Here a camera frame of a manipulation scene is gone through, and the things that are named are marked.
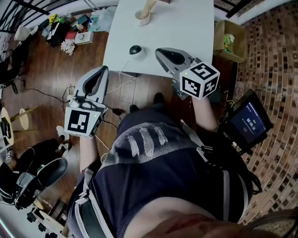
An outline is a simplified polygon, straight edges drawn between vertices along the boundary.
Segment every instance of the skin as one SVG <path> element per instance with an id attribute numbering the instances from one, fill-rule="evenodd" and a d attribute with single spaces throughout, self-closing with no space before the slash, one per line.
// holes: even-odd
<path id="1" fill-rule="evenodd" d="M 213 220 L 200 214 L 181 215 L 160 223 L 143 238 L 278 238 L 261 230 L 246 230 L 245 226 Z"/>

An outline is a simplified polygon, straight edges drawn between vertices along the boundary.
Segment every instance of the electronic device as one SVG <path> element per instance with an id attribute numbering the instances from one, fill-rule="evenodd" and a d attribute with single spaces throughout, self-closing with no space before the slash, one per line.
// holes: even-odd
<path id="1" fill-rule="evenodd" d="M 189 95 L 202 99 L 216 90 L 220 73 L 212 65 L 174 48 L 158 48 L 155 56 L 172 76 L 172 86 L 182 100 Z"/>
<path id="2" fill-rule="evenodd" d="M 234 141 L 240 147 L 241 154 L 250 154 L 251 148 L 266 139 L 272 127 L 261 101 L 250 89 L 227 112 L 218 132 Z"/>
<path id="3" fill-rule="evenodd" d="M 145 51 L 141 46 L 134 45 L 129 49 L 131 58 L 135 60 L 143 60 L 145 58 Z"/>
<path id="4" fill-rule="evenodd" d="M 77 82 L 74 95 L 65 109 L 64 131 L 93 138 L 108 110 L 103 104 L 108 84 L 108 67 L 90 70 Z"/>
<path id="5" fill-rule="evenodd" d="M 74 43 L 76 45 L 88 44 L 93 41 L 94 32 L 83 32 L 75 35 Z"/>

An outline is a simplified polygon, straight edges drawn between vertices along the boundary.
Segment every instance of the clutter on floor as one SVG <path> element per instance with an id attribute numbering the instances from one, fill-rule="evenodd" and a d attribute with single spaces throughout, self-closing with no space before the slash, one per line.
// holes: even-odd
<path id="1" fill-rule="evenodd" d="M 108 7 L 95 10 L 90 17 L 83 14 L 77 19 L 70 14 L 53 14 L 39 29 L 42 30 L 41 34 L 47 43 L 52 47 L 61 44 L 61 50 L 70 56 L 74 53 L 75 45 L 92 43 L 94 32 L 110 31 L 115 11 L 116 7 Z"/>
<path id="2" fill-rule="evenodd" d="M 65 39 L 65 41 L 61 43 L 61 50 L 68 55 L 72 55 L 75 50 L 75 40 Z"/>

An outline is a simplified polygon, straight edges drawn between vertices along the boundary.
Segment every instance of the white box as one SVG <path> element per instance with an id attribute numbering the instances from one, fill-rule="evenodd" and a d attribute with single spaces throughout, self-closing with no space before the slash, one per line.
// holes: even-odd
<path id="1" fill-rule="evenodd" d="M 219 75 L 215 67 L 200 62 L 180 73 L 180 91 L 202 99 L 216 90 Z"/>
<path id="2" fill-rule="evenodd" d="M 92 43 L 92 41 L 93 41 L 93 35 L 94 35 L 94 32 L 78 33 L 75 36 L 74 43 L 76 45 L 82 45 L 82 44 Z"/>

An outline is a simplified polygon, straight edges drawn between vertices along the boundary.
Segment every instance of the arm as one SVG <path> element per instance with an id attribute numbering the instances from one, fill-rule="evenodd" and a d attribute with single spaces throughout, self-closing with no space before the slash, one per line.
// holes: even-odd
<path id="1" fill-rule="evenodd" d="M 99 159 L 96 138 L 80 137 L 80 171 Z"/>
<path id="2" fill-rule="evenodd" d="M 215 130 L 217 128 L 217 122 L 211 109 L 209 99 L 207 97 L 202 98 L 201 100 L 192 98 L 192 103 L 198 126 L 208 131 Z"/>

